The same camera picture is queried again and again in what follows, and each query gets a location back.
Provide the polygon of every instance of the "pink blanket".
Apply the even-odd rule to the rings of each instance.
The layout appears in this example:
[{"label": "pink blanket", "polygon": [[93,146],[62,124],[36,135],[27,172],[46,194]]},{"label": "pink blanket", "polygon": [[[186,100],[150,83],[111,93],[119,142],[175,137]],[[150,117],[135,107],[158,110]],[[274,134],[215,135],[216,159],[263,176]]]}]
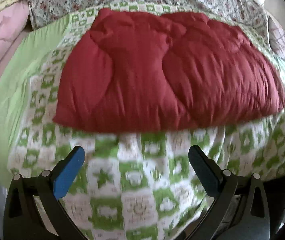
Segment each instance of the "pink blanket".
[{"label": "pink blanket", "polygon": [[28,14],[26,0],[14,3],[0,12],[0,61],[26,26]]}]

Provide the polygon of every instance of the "screw head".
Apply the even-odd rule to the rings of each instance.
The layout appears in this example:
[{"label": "screw head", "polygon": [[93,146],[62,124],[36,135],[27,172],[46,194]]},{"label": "screw head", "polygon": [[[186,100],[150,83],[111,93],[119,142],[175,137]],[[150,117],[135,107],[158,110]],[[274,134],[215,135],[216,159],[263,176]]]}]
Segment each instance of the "screw head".
[{"label": "screw head", "polygon": [[253,174],[253,177],[254,177],[255,179],[260,179],[260,175],[259,175],[258,173],[254,173],[254,174]]},{"label": "screw head", "polygon": [[231,171],[230,170],[223,170],[223,174],[225,175],[225,176],[231,176]]},{"label": "screw head", "polygon": [[49,170],[44,170],[42,173],[41,173],[41,176],[43,177],[48,177],[50,175],[50,171]]},{"label": "screw head", "polygon": [[16,174],[15,176],[13,176],[13,180],[18,180],[20,179],[20,174]]}]

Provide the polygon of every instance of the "bed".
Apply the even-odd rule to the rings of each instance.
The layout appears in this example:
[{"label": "bed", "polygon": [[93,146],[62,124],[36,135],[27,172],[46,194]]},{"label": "bed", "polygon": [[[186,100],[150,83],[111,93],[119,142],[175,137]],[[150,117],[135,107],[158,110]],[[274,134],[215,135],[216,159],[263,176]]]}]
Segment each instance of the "bed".
[{"label": "bed", "polygon": [[89,239],[174,239],[210,205],[188,163],[191,145],[241,176],[256,172],[268,181],[285,175],[285,108],[244,124],[157,133],[86,133],[52,121],[66,60],[102,8],[201,12],[239,26],[285,87],[285,60],[271,52],[267,16],[253,0],[27,1],[37,30],[25,38],[26,31],[20,33],[0,68],[2,185],[16,173],[30,177],[52,169],[80,145],[85,165],[62,199],[80,230]]}]

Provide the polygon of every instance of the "red comforter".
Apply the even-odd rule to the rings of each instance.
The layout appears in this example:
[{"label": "red comforter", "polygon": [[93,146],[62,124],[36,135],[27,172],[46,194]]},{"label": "red comforter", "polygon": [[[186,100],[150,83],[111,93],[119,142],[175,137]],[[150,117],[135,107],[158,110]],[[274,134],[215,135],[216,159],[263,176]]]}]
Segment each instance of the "red comforter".
[{"label": "red comforter", "polygon": [[239,27],[201,13],[102,9],[65,64],[54,121],[90,132],[180,130],[284,107],[275,68]]}]

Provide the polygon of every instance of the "pink pillow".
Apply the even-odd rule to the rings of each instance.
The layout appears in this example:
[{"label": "pink pillow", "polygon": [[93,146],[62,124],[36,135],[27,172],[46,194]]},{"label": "pink pillow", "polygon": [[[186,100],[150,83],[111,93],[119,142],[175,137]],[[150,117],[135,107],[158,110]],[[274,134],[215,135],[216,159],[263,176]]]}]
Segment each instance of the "pink pillow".
[{"label": "pink pillow", "polygon": [[238,26],[101,9],[63,68],[54,121],[88,132],[182,130],[284,107],[275,67]]},{"label": "pink pillow", "polygon": [[0,12],[0,60],[26,26],[28,15],[26,0],[20,0]]},{"label": "pink pillow", "polygon": [[26,25],[24,30],[18,35],[18,37],[15,39],[15,41],[12,43],[6,54],[3,56],[3,58],[0,61],[0,77],[4,72],[4,69],[8,65],[9,61],[11,60],[13,54],[15,54],[18,46],[22,42],[23,38],[32,31],[30,25]]}]

